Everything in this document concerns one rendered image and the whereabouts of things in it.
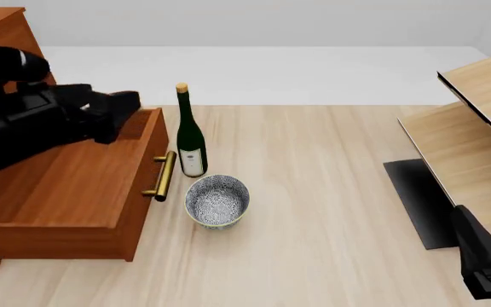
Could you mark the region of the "wooden cabinet drawer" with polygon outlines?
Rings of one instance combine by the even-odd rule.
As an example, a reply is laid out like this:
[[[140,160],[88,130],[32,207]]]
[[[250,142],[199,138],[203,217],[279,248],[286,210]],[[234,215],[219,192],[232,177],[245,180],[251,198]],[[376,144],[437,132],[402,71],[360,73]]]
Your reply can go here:
[[[167,152],[161,109],[142,109],[116,142],[52,148],[0,171],[4,259],[133,260]]]

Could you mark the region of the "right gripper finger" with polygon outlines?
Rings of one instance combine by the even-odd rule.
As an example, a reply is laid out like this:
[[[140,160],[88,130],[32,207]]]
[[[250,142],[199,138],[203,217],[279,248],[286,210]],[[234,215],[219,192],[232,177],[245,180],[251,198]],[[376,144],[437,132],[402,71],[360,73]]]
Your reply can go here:
[[[453,227],[459,245],[462,276],[479,273],[491,281],[491,234],[462,205],[453,209]]]

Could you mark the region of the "blue white patterned bowl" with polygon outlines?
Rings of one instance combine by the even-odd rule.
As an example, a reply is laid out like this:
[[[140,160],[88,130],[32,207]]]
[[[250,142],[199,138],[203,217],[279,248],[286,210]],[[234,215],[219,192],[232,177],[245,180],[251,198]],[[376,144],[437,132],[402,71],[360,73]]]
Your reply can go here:
[[[205,229],[228,229],[246,214],[250,194],[238,178],[223,174],[195,181],[185,193],[186,213]]]

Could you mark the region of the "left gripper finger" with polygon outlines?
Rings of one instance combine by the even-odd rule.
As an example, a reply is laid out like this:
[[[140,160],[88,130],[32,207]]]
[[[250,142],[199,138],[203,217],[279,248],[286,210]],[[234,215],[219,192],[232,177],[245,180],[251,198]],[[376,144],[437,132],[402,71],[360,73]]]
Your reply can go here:
[[[106,145],[115,142],[125,123],[136,113],[108,112],[96,117],[92,133],[94,141]]]
[[[91,109],[99,112],[133,113],[141,107],[137,91],[119,91],[110,94],[94,93]]]

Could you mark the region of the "pale wooden shelf unit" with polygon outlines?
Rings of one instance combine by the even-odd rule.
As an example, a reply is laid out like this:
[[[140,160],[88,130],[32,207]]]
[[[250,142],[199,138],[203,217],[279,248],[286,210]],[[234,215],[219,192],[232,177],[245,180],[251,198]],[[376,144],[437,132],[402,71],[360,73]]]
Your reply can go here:
[[[491,234],[491,57],[437,77],[459,100],[399,124],[451,204]]]

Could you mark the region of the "wooden cabinet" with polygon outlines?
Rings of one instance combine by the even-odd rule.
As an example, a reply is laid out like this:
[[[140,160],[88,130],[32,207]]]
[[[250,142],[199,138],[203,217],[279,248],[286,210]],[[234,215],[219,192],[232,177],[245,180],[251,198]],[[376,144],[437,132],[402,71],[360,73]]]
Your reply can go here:
[[[0,45],[40,55],[24,11],[23,8],[0,8]],[[59,151],[53,148],[0,171],[0,263],[5,258],[53,258],[56,254],[54,229],[18,223],[14,215],[38,187]]]

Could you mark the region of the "dark green wine bottle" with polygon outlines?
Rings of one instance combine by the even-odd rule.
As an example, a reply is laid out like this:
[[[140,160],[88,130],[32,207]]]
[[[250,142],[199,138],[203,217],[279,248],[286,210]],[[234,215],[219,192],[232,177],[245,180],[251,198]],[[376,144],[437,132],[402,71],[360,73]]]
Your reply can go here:
[[[188,85],[185,83],[177,84],[176,96],[180,112],[176,147],[182,172],[187,177],[201,177],[208,169],[205,138],[194,120]]]

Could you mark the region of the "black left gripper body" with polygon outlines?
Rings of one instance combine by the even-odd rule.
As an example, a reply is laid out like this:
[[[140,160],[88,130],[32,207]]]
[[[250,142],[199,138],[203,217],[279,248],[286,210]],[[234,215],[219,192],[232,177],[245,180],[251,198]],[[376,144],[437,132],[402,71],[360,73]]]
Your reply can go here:
[[[51,86],[57,103],[63,107],[73,127],[80,132],[93,132],[103,117],[98,94],[90,84],[61,84]]]

